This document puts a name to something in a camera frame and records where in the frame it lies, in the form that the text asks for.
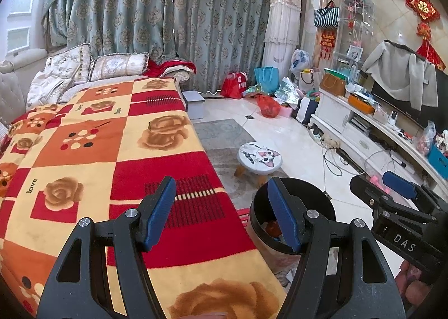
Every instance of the wooden leg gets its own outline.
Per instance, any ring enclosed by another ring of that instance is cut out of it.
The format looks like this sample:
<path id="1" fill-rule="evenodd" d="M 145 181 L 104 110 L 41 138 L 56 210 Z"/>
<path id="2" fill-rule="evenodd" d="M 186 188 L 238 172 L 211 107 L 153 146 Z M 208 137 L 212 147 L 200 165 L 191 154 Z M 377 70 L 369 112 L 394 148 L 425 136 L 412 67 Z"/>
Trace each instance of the wooden leg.
<path id="1" fill-rule="evenodd" d="M 234 172 L 234 176 L 241 177 L 242 174 L 246 171 L 246 168 L 244 166 L 238 165 L 237 169 Z"/>
<path id="2" fill-rule="evenodd" d="M 266 175 L 259 175 L 258 176 L 258 188 L 261 188 L 267 180 L 267 176 Z"/>

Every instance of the picture frame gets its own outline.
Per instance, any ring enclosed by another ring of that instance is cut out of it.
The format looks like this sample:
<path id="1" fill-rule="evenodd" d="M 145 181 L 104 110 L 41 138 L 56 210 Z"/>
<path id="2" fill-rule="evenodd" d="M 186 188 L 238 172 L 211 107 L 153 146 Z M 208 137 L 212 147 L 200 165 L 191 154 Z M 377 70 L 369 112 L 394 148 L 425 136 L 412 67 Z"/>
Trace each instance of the picture frame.
<path id="1" fill-rule="evenodd" d="M 347 52 L 347 56 L 359 61 L 361 59 L 362 51 L 364 49 L 355 45 L 350 45 L 349 50 Z"/>

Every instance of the white tv cabinet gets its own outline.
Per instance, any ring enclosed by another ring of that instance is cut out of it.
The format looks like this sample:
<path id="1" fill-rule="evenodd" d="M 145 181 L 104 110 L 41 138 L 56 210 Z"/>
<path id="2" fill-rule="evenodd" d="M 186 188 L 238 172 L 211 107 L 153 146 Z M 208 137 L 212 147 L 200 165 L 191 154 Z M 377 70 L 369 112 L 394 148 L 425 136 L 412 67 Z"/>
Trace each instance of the white tv cabinet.
<path id="1" fill-rule="evenodd" d="M 403 139 L 396 131 L 393 131 L 386 127 L 386 125 L 373 119 L 372 115 L 364 114 L 351 106 L 346 98 L 337 97 L 322 89 L 320 92 L 321 98 L 319 106 L 315 114 L 311 116 L 309 126 L 315 124 L 324 133 L 328 133 L 332 139 L 339 141 L 340 147 L 361 168 L 364 168 L 366 165 L 369 169 L 373 169 L 379 176 L 382 176 L 387 170 L 393 171 L 393 169 L 395 169 L 395 173 L 402 178 L 417 184 L 422 184 L 422 179 L 419 176 L 411 174 L 409 171 L 398 165 L 398 163 L 393 164 L 388 151 L 373 142 L 352 124 L 348 123 L 353 117 L 353 114 L 360 116 L 363 120 L 367 121 L 370 125 L 388 136 L 406 151 L 414 162 L 417 165 L 420 165 L 431 177 L 429 181 L 427 181 L 429 187 L 445 201 L 448 201 L 447 181 L 432 167 L 426 157 L 422 156 L 415 149 L 410 141 Z M 409 201 L 405 199 L 403 199 L 403 202 L 400 201 L 400 203 L 413 206 L 413 204 L 409 204 Z"/>

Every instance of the silver bolt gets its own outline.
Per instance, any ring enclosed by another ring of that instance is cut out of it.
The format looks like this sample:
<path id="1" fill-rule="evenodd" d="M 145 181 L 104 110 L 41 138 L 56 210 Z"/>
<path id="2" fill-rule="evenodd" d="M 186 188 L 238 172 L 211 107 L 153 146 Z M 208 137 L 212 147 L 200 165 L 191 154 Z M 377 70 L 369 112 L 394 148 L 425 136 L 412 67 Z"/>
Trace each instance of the silver bolt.
<path id="1" fill-rule="evenodd" d="M 356 218 L 355 219 L 355 225 L 358 228 L 364 228 L 366 226 L 366 223 L 364 223 L 364 221 L 362 219 Z"/>
<path id="2" fill-rule="evenodd" d="M 317 218 L 319 216 L 319 212 L 315 211 L 314 209 L 310 209 L 306 212 L 306 215 L 310 218 Z"/>
<path id="3" fill-rule="evenodd" d="M 79 225 L 81 226 L 81 227 L 85 227 L 85 226 L 87 226 L 87 225 L 89 225 L 90 224 L 90 219 L 89 218 L 82 218 L 80 221 L 79 221 Z"/>
<path id="4" fill-rule="evenodd" d="M 128 218 L 134 218 L 138 214 L 138 210 L 131 208 L 131 209 L 128 209 L 125 214 Z"/>

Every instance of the orange box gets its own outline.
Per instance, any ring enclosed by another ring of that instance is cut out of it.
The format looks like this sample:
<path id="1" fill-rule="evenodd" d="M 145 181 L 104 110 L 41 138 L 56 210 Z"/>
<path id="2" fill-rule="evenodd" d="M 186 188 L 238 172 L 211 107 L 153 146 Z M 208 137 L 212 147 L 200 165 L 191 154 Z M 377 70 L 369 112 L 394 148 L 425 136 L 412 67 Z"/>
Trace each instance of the orange box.
<path id="1" fill-rule="evenodd" d="M 362 100 L 359 100 L 353 94 L 350 94 L 349 104 L 355 107 L 356 109 L 359 109 L 362 113 L 365 114 L 371 114 L 375 112 L 375 108 L 373 108 L 370 104 L 365 103 Z"/>

